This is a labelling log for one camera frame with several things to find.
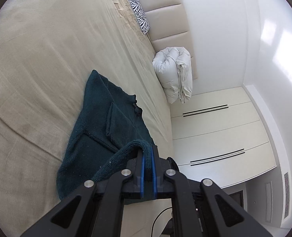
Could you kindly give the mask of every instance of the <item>silver bolt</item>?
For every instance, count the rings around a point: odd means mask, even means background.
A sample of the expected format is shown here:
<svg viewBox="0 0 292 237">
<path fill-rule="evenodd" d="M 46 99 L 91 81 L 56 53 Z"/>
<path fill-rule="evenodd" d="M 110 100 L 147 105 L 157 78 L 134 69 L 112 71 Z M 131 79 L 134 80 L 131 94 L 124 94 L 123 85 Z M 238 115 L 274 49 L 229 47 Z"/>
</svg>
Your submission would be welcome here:
<svg viewBox="0 0 292 237">
<path fill-rule="evenodd" d="M 170 176 L 173 176 L 173 175 L 176 174 L 176 172 L 173 169 L 167 169 L 166 174 L 170 175 Z"/>
<path fill-rule="evenodd" d="M 92 187 L 94 184 L 95 184 L 94 181 L 92 181 L 92 180 L 87 180 L 87 181 L 85 181 L 84 186 L 87 187 L 87 188 L 90 188 L 90 187 Z"/>
<path fill-rule="evenodd" d="M 213 184 L 213 181 L 211 179 L 204 179 L 203 184 L 205 186 L 211 186 Z"/>
<path fill-rule="evenodd" d="M 121 171 L 121 174 L 122 175 L 124 175 L 124 176 L 128 176 L 128 175 L 130 175 L 132 172 L 131 172 L 131 170 L 129 170 L 129 169 L 123 169 L 122 171 Z"/>
</svg>

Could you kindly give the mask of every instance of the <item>triangular cutout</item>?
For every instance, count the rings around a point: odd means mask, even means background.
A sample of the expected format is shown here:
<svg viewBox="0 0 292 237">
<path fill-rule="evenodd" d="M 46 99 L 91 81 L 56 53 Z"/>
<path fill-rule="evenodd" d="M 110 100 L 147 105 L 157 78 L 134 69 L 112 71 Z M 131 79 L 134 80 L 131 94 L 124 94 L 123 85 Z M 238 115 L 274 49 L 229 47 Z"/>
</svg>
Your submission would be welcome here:
<svg viewBox="0 0 292 237">
<path fill-rule="evenodd" d="M 65 229 L 68 228 L 76 212 L 76 209 L 80 203 L 80 200 L 81 196 L 76 196 L 71 202 L 69 202 L 60 212 L 58 212 L 51 219 L 51 222 Z"/>
<path fill-rule="evenodd" d="M 220 195 L 215 195 L 215 200 L 227 227 L 231 227 L 243 221 L 243 217 L 238 214 Z"/>
</svg>

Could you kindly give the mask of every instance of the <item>rolled white blanket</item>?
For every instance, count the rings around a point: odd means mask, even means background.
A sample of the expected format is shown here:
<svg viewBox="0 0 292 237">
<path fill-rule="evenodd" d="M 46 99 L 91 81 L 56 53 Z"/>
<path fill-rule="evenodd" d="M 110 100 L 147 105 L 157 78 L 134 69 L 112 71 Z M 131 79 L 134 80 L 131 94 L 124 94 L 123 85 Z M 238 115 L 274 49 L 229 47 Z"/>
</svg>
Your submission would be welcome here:
<svg viewBox="0 0 292 237">
<path fill-rule="evenodd" d="M 191 56 L 184 47 L 167 47 L 153 59 L 158 80 L 168 103 L 178 98 L 185 103 L 192 94 Z"/>
</svg>

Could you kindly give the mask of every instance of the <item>bed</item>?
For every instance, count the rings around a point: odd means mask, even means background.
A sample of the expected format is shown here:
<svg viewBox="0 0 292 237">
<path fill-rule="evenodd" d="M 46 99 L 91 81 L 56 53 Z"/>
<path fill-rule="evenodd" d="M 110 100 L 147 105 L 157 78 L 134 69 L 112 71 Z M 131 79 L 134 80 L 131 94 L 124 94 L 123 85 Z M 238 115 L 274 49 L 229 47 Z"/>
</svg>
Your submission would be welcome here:
<svg viewBox="0 0 292 237">
<path fill-rule="evenodd" d="M 6 0 L 0 0 L 0 8 Z M 136 94 L 159 154 L 173 157 L 155 51 L 127 0 L 7 0 L 0 9 L 0 228 L 20 236 L 58 202 L 56 173 L 93 69 Z M 124 207 L 121 236 L 149 237 L 170 200 Z M 171 213 L 156 221 L 159 236 Z"/>
</svg>

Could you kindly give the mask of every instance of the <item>teal garment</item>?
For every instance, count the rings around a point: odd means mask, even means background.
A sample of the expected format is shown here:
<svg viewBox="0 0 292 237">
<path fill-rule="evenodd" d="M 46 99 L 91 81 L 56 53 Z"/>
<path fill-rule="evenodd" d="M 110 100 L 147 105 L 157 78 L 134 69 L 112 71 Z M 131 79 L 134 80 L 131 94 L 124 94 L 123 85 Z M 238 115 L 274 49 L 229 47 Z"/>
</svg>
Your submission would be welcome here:
<svg viewBox="0 0 292 237">
<path fill-rule="evenodd" d="M 64 199 L 86 180 L 102 181 L 124 169 L 138 148 L 145 156 L 145 180 L 151 181 L 151 146 L 135 95 L 93 70 L 86 84 L 82 111 L 71 133 L 57 173 L 57 190 Z"/>
</svg>

